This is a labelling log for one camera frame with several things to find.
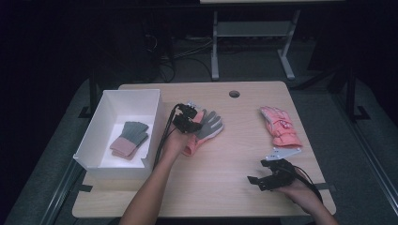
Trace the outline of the person's right hand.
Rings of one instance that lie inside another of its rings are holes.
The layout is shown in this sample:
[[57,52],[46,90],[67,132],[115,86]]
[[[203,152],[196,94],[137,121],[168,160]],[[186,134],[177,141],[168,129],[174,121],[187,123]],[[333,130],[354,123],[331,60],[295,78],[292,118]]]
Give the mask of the person's right hand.
[[289,186],[278,187],[277,191],[283,193],[310,215],[314,215],[322,206],[316,194],[298,179]]

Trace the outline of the white plastic box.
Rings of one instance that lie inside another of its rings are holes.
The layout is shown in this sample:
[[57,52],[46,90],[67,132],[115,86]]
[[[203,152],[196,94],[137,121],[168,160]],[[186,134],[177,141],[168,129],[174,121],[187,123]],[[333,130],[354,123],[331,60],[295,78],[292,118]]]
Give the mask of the white plastic box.
[[[148,138],[131,159],[115,156],[110,148],[127,122],[148,125]],[[160,90],[106,90],[73,158],[96,179],[145,180],[152,172],[165,123]]]

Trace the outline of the white metal table frame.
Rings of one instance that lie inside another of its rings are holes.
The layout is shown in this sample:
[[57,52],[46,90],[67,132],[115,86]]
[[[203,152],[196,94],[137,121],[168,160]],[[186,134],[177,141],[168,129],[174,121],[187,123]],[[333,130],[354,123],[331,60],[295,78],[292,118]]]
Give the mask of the white metal table frame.
[[300,10],[296,10],[290,21],[276,22],[221,22],[218,12],[213,13],[212,51],[211,51],[211,79],[220,78],[218,60],[218,41],[221,38],[285,38],[285,43],[277,51],[283,71],[288,80],[295,80],[296,76],[288,61],[287,54],[299,20]]

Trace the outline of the black metal stand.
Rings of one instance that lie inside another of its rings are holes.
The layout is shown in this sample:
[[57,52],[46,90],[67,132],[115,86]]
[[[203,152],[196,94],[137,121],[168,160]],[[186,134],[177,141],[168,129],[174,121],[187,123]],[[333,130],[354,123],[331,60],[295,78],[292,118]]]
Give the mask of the black metal stand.
[[346,90],[345,90],[345,112],[348,119],[356,123],[358,120],[370,120],[370,115],[366,110],[355,103],[356,100],[356,74],[352,67],[345,70]]
[[92,70],[88,79],[89,84],[89,105],[82,107],[79,117],[91,119],[97,108],[97,83],[96,83],[96,71]]

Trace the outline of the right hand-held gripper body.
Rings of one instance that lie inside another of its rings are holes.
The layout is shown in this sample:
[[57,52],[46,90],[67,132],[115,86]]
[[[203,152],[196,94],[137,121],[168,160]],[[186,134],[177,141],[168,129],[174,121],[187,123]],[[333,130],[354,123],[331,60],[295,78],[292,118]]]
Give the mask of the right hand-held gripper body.
[[272,171],[272,175],[263,178],[263,184],[273,185],[276,188],[291,185],[295,180],[296,172],[294,166],[286,158],[300,152],[301,149],[299,147],[274,147],[272,152],[261,161],[263,167],[267,167]]

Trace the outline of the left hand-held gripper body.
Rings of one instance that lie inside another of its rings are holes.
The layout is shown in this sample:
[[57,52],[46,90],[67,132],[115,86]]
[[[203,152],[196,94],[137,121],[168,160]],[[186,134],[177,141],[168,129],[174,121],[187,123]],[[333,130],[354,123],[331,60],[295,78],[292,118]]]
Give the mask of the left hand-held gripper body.
[[198,111],[196,111],[195,106],[190,103],[178,103],[176,107],[180,110],[180,113],[175,115],[173,124],[182,133],[189,133],[189,124],[194,122],[193,119],[198,114]]

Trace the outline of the person's left hand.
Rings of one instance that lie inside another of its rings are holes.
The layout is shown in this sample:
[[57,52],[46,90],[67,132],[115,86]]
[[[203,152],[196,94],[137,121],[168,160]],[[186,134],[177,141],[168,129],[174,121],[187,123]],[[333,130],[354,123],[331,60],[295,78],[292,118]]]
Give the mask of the person's left hand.
[[181,133],[178,129],[174,129],[166,139],[163,146],[162,158],[176,159],[185,149],[191,134]]

